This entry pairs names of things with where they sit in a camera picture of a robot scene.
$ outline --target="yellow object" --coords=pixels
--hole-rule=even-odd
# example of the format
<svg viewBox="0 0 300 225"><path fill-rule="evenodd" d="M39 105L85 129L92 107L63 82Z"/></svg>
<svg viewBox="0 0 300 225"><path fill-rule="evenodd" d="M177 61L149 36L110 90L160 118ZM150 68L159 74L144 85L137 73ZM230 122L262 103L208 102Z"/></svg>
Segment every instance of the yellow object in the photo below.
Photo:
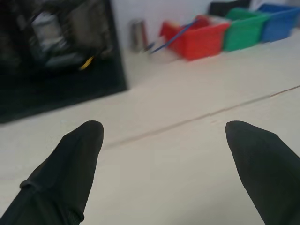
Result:
<svg viewBox="0 0 300 225"><path fill-rule="evenodd" d="M86 62L79 69L84 70L86 67L89 66L89 64L92 62L93 59L94 59L94 56L90 57L88 60L86 60Z"/></svg>

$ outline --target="red bin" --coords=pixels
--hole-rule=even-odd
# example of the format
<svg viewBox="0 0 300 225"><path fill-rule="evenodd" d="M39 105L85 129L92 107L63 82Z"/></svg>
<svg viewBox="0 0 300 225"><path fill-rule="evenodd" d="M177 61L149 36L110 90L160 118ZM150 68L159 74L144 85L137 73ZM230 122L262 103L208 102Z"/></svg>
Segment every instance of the red bin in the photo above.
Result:
<svg viewBox="0 0 300 225"><path fill-rule="evenodd" d="M196 19L197 21L193 26L173 41L168 48L187 60L196 60L220 54L225 31L230 25L229 21L205 15L198 15ZM184 26L166 21L163 23L160 36L164 36L167 42L182 29L184 29Z"/></svg>

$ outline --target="plastic storage bin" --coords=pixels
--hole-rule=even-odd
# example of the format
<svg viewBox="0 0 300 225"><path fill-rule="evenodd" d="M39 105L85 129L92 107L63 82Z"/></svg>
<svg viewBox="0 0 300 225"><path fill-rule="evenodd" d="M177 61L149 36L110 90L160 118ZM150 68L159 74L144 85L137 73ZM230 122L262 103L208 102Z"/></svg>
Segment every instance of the plastic storage bin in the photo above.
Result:
<svg viewBox="0 0 300 225"><path fill-rule="evenodd" d="M225 17L230 10L240 7L249 8L252 0L237 0L237 1L213 1L210 3L209 15Z"/></svg>
<svg viewBox="0 0 300 225"><path fill-rule="evenodd" d="M270 16L235 8L230 10L226 18L233 21L225 34L224 51L234 51L256 45L260 41L263 25Z"/></svg>
<svg viewBox="0 0 300 225"><path fill-rule="evenodd" d="M199 15L194 25L172 42L168 48L187 60L196 60L217 55L222 51L225 30L229 21L223 18ZM171 40L184 26L164 22L161 36Z"/></svg>
<svg viewBox="0 0 300 225"><path fill-rule="evenodd" d="M258 11L270 14L262 32L262 41L273 42L291 35L297 25L300 7L263 4Z"/></svg>

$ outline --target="storage bin row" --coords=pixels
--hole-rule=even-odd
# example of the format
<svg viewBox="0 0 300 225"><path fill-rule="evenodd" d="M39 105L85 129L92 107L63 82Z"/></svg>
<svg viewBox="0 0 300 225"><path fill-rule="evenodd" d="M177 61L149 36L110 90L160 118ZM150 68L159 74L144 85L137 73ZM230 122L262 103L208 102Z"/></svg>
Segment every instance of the storage bin row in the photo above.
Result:
<svg viewBox="0 0 300 225"><path fill-rule="evenodd" d="M257 11L231 9L225 17L199 15L194 24L168 47L187 60L214 56L273 42L290 36L296 26L300 7L263 4ZM185 26L166 21L161 36L170 41Z"/></svg>

